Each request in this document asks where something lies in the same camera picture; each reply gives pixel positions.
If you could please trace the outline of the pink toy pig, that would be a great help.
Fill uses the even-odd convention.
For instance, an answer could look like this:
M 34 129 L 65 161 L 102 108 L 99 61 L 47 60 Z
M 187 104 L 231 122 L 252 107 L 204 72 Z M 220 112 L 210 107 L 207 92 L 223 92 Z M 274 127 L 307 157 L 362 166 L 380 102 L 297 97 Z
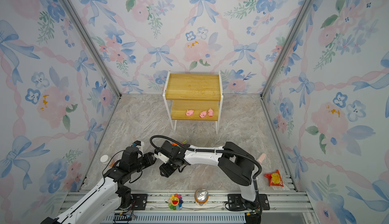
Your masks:
M 186 116 L 192 116 L 194 115 L 194 110 L 187 110 L 185 113 Z
M 213 115 L 214 115 L 214 111 L 213 111 L 213 109 L 210 108 L 210 109 L 208 110 L 208 116 L 209 116 L 209 117 L 213 117 Z
M 207 111 L 202 111 L 202 112 L 199 114 L 200 118 L 205 118 L 206 115 L 207 115 Z

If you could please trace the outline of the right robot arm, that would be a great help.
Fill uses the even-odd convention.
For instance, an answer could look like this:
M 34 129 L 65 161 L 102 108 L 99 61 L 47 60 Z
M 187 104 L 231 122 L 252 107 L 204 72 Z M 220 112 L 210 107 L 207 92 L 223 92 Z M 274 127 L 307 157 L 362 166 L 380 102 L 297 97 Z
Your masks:
M 155 157 L 163 161 L 160 174 L 169 177 L 178 168 L 186 165 L 212 165 L 219 167 L 227 177 L 239 185 L 245 202 L 258 204 L 257 177 L 262 167 L 254 157 L 232 142 L 217 148 L 201 148 L 188 144 L 171 143 L 166 140 L 155 148 Z

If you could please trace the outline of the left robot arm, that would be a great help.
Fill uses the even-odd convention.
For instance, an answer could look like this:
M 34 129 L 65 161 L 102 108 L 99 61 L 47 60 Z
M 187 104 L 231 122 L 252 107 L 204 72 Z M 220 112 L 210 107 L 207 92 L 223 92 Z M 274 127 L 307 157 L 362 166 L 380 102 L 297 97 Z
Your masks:
M 133 203 L 131 189 L 125 184 L 131 175 L 141 173 L 156 162 L 154 153 L 143 154 L 136 146 L 127 147 L 122 158 L 103 174 L 103 178 L 56 218 L 45 218 L 43 224 L 99 224 L 115 210 L 127 209 Z

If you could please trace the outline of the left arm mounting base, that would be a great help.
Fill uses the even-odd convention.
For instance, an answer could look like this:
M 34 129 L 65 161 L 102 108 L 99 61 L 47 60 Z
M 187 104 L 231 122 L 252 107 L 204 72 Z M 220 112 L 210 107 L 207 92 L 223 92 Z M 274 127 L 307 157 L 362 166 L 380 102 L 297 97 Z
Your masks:
M 125 194 L 122 197 L 120 210 L 145 210 L 148 194 Z

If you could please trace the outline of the right arm mounting base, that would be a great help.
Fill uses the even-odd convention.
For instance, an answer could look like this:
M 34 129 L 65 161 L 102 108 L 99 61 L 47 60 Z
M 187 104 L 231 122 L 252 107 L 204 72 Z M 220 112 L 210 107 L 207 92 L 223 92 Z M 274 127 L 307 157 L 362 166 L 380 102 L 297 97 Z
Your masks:
M 243 199 L 241 194 L 228 194 L 225 208 L 229 211 L 260 211 L 270 210 L 270 205 L 266 194 L 257 194 L 254 202 Z

